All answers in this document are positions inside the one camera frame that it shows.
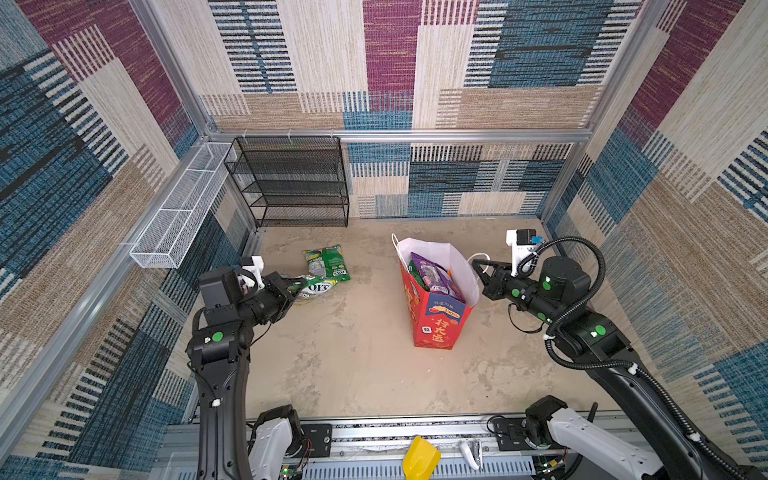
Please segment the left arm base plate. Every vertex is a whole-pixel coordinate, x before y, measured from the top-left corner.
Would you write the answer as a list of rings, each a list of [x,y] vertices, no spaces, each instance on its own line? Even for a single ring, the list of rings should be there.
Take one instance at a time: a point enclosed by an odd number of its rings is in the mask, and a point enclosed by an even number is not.
[[[302,435],[286,452],[285,459],[298,462],[300,459],[329,458],[333,440],[333,426],[330,423],[302,425]]]

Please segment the green snack bag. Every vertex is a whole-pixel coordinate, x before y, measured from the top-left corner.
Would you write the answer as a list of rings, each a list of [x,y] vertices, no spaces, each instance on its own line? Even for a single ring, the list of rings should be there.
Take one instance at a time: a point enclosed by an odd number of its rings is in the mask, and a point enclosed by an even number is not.
[[[304,250],[303,255],[311,275],[338,282],[346,282],[351,279],[340,245]]]

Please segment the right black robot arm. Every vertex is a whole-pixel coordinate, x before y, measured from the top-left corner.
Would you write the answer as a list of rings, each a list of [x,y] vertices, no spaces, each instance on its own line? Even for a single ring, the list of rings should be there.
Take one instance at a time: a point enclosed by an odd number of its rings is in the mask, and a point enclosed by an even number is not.
[[[586,373],[626,414],[649,445],[643,451],[573,413],[547,396],[526,411],[535,446],[566,447],[617,479],[760,479],[738,464],[683,412],[640,361],[626,336],[606,316],[588,308],[604,280],[568,258],[544,262],[538,279],[510,263],[475,260],[473,269],[491,300],[508,300],[542,323],[545,349],[558,365]]]

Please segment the red paper gift bag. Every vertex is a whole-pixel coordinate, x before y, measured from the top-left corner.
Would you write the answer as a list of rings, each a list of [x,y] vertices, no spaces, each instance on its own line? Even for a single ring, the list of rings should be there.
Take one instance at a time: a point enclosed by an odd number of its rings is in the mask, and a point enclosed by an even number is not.
[[[469,260],[450,243],[399,239],[396,235],[391,236],[391,241],[400,262],[414,345],[421,348],[453,349],[480,299],[477,274]],[[447,270],[464,296],[464,302],[425,291],[409,272],[412,253]]]

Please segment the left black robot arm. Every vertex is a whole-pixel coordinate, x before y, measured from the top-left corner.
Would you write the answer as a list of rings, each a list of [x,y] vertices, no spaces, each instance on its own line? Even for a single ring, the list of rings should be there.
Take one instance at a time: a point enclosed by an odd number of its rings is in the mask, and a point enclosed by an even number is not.
[[[199,479],[278,479],[283,457],[298,436],[286,416],[270,416],[248,445],[245,396],[254,329],[285,317],[296,300],[292,280],[268,274],[262,288],[245,293],[238,276],[254,275],[229,266],[199,278],[204,306],[193,317],[186,352],[200,407]]]

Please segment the green white Fox's candy bag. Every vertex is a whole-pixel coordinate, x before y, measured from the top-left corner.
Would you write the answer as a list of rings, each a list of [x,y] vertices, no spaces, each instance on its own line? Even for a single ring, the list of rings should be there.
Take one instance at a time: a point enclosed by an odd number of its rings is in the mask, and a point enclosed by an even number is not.
[[[313,275],[300,275],[297,277],[285,277],[289,288],[297,300],[308,301],[324,295],[332,290],[337,281],[332,278],[324,278]]]

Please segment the purple snack bag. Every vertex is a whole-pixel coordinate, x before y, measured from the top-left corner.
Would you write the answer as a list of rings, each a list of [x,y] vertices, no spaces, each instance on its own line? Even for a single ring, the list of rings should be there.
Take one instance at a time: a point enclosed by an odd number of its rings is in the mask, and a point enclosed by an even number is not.
[[[417,253],[412,253],[408,268],[417,283],[425,291],[447,295],[460,302],[464,302],[464,296],[453,282],[449,272],[441,265]]]

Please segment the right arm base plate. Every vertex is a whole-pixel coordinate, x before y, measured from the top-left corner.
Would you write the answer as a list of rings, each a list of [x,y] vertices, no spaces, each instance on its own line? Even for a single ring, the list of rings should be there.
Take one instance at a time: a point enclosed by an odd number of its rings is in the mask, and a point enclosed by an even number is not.
[[[491,435],[496,439],[497,447],[502,452],[534,450],[527,441],[525,419],[494,415],[486,424]]]

